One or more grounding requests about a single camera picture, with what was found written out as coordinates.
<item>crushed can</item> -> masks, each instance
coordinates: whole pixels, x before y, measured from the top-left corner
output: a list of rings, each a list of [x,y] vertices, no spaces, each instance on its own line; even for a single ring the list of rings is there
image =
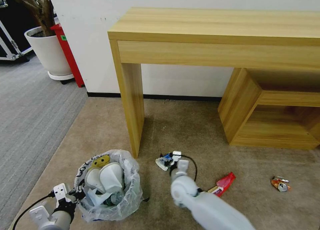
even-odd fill
[[[278,189],[280,192],[287,192],[291,189],[289,186],[289,180],[286,180],[283,177],[275,176],[271,179],[271,184]]]

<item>carpet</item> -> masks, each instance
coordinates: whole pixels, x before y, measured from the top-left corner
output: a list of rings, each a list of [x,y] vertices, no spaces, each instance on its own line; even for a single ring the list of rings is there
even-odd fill
[[[148,203],[127,219],[85,223],[76,210],[71,230],[202,229],[188,209],[175,206],[170,177],[155,164],[160,153],[182,151],[198,165],[197,185],[210,189],[229,172],[236,179],[222,199],[238,209],[257,230],[318,230],[320,223],[320,150],[229,146],[217,113],[218,103],[145,100],[139,151],[141,186]],[[94,154],[130,149],[120,99],[89,98],[53,155],[22,209],[59,183],[73,185],[78,167]],[[194,167],[189,165],[193,177]],[[291,181],[290,192],[271,184],[274,175]],[[17,229],[34,230],[26,214]]]
[[[49,78],[38,58],[0,64],[0,229],[9,227],[87,96]]]

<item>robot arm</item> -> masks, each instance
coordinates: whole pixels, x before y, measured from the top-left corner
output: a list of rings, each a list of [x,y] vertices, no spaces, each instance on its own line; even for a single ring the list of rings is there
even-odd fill
[[[85,197],[82,188],[70,192],[64,183],[53,188],[57,200],[53,210],[47,201],[30,210],[32,220],[38,225],[38,230],[69,230],[74,218],[78,200]]]
[[[249,220],[221,198],[203,192],[187,176],[189,161],[179,160],[172,175],[171,196],[176,205],[187,207],[194,219],[206,230],[255,230]],[[69,230],[78,200],[85,197],[82,188],[70,192],[64,183],[54,187],[56,209],[43,202],[30,210],[39,230]]]
[[[196,183],[186,174],[188,162],[179,160],[178,171],[173,176],[171,196],[176,205],[187,207],[206,230],[255,230],[243,214],[221,198],[200,192]]]

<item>black baseboard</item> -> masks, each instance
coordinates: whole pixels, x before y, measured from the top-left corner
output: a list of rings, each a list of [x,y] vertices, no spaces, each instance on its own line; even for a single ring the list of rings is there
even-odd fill
[[[88,97],[101,97],[101,98],[120,98],[118,93],[92,93],[87,92]],[[187,100],[187,101],[210,101],[220,102],[221,97],[204,97],[204,96],[180,96],[180,95],[143,95],[145,99],[158,99],[158,100]]]

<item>white plant pot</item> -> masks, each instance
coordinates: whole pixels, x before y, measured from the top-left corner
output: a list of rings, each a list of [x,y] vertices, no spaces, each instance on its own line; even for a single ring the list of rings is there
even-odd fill
[[[54,80],[68,80],[73,78],[69,64],[56,36],[32,37],[41,32],[41,27],[30,29],[24,33],[27,41],[36,53],[43,67]]]

